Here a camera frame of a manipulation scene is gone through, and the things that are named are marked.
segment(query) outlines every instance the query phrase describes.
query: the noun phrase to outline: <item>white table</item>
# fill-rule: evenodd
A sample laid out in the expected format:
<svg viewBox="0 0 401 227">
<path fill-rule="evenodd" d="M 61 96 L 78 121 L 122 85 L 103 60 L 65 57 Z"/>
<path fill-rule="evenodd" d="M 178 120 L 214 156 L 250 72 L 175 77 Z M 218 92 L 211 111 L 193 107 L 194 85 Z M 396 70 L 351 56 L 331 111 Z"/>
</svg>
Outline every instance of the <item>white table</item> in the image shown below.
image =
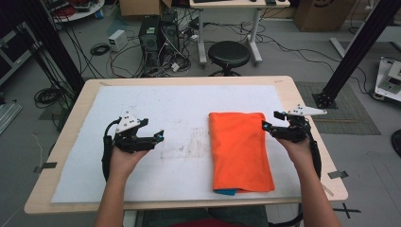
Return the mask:
<svg viewBox="0 0 401 227">
<path fill-rule="evenodd" d="M 253 59 L 255 63 L 261 63 L 262 57 L 260 56 L 259 49 L 256 46 L 255 37 L 257 28 L 259 26 L 260 12 L 262 8 L 285 8 L 289 7 L 289 1 L 280 2 L 276 0 L 276 6 L 267 6 L 265 0 L 256 0 L 252 2 L 250 0 L 232 0 L 232 1 L 219 1 L 219 2 L 208 2 L 208 3 L 194 3 L 194 0 L 190 0 L 190 6 L 194 9 L 199 9 L 199 37 L 198 37 L 198 50 L 200 56 L 200 64 L 206 64 L 206 51 L 204 48 L 204 35 L 203 35 L 203 23 L 204 14 L 207 10 L 211 9 L 226 9 L 227 13 L 221 13 L 214 11 L 212 13 L 217 14 L 222 19 L 227 16 L 230 19 L 237 20 L 238 16 L 241 16 L 242 12 L 253 9 L 253 28 L 251 35 L 248 36 L 248 44 L 251 47 Z M 242 9 L 242 12 L 236 13 L 236 9 Z"/>
</svg>

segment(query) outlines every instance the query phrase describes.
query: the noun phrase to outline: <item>white paper sheet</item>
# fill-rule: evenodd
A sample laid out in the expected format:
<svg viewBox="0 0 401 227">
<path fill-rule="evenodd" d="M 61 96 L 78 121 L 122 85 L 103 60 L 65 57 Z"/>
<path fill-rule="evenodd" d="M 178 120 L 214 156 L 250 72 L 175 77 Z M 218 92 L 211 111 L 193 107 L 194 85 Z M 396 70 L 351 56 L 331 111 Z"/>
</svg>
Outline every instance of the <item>white paper sheet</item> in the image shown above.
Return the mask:
<svg viewBox="0 0 401 227">
<path fill-rule="evenodd" d="M 106 86 L 80 129 L 62 171 L 52 202 L 99 202 L 105 186 L 101 169 L 103 134 L 126 110 L 148 118 L 138 136 L 165 130 L 165 141 L 149 152 L 131 174 L 125 201 L 207 201 L 301 196 L 298 177 L 284 148 L 267 134 L 267 150 L 276 189 L 268 193 L 224 196 L 212 191 L 213 161 L 208 114 L 211 112 L 264 113 L 273 125 L 283 111 L 273 86 Z"/>
</svg>

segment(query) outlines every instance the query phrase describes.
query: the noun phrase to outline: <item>computer tower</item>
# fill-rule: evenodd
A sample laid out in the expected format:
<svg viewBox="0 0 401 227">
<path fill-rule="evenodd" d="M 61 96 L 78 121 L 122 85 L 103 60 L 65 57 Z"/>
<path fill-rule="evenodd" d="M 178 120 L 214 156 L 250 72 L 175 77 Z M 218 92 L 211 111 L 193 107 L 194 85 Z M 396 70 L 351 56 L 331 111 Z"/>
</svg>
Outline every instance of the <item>computer tower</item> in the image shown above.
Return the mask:
<svg viewBox="0 0 401 227">
<path fill-rule="evenodd" d="M 164 51 L 161 50 L 164 40 L 160 34 L 160 16 L 145 16 L 139 29 L 139 41 L 142 47 L 142 54 L 147 61 L 147 66 L 161 66 Z"/>
<path fill-rule="evenodd" d="M 165 12 L 163 14 L 161 30 L 166 38 L 166 52 L 174 53 L 180 51 L 177 11 Z"/>
</svg>

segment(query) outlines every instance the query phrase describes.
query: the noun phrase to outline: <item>cardboard box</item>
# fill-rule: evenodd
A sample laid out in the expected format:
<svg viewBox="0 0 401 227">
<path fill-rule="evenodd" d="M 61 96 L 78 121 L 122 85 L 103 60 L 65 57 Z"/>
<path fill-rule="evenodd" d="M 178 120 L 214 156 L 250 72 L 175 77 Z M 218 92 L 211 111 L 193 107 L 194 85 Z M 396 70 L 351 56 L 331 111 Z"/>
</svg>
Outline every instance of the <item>cardboard box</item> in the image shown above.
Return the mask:
<svg viewBox="0 0 401 227">
<path fill-rule="evenodd" d="M 120 0 L 122 16 L 162 15 L 172 0 Z"/>
<path fill-rule="evenodd" d="M 294 23 L 301 31 L 339 30 L 356 0 L 302 0 Z"/>
</svg>

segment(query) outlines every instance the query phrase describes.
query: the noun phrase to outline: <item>black pole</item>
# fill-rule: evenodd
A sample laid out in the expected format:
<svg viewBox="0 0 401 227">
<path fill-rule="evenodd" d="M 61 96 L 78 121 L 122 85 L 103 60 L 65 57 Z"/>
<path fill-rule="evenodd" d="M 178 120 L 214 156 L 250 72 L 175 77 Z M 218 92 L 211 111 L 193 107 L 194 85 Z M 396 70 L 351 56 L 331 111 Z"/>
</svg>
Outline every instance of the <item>black pole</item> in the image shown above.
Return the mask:
<svg viewBox="0 0 401 227">
<path fill-rule="evenodd" d="M 58 32 L 54 29 L 49 20 L 44 5 L 40 0 L 19 0 L 18 10 L 29 24 L 29 28 L 42 42 L 48 53 L 59 67 L 75 97 L 78 97 L 83 88 L 84 80 L 75 66 L 68 51 L 65 49 Z"/>
<path fill-rule="evenodd" d="M 365 25 L 345 53 L 333 76 L 318 95 L 317 105 L 319 108 L 327 108 L 333 103 L 341 88 L 351 77 L 389 22 L 392 21 L 400 7 L 401 0 L 380 0 L 378 2 Z"/>
</svg>

